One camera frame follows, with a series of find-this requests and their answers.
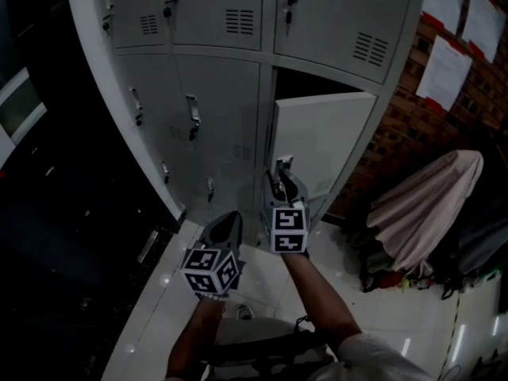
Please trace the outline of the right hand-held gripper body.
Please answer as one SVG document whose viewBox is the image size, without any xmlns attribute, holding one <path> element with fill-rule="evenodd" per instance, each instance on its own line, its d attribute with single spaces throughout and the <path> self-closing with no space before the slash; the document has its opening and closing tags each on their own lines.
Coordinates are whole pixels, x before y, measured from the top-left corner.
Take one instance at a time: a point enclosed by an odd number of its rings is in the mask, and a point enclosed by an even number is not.
<svg viewBox="0 0 508 381">
<path fill-rule="evenodd" d="M 270 251 L 304 253 L 309 236 L 310 215 L 306 192 L 295 199 L 278 200 L 271 190 L 263 195 L 261 222 Z"/>
</svg>

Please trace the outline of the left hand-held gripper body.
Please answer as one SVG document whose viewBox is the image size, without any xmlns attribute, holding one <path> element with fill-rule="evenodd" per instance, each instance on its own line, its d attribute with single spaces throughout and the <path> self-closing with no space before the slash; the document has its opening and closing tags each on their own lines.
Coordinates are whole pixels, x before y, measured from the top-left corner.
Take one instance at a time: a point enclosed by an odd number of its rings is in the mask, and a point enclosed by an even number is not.
<svg viewBox="0 0 508 381">
<path fill-rule="evenodd" d="M 229 297 L 229 292 L 238 288 L 244 268 L 240 244 L 236 232 L 225 235 L 208 230 L 186 250 L 180 272 L 196 295 Z"/>
</svg>

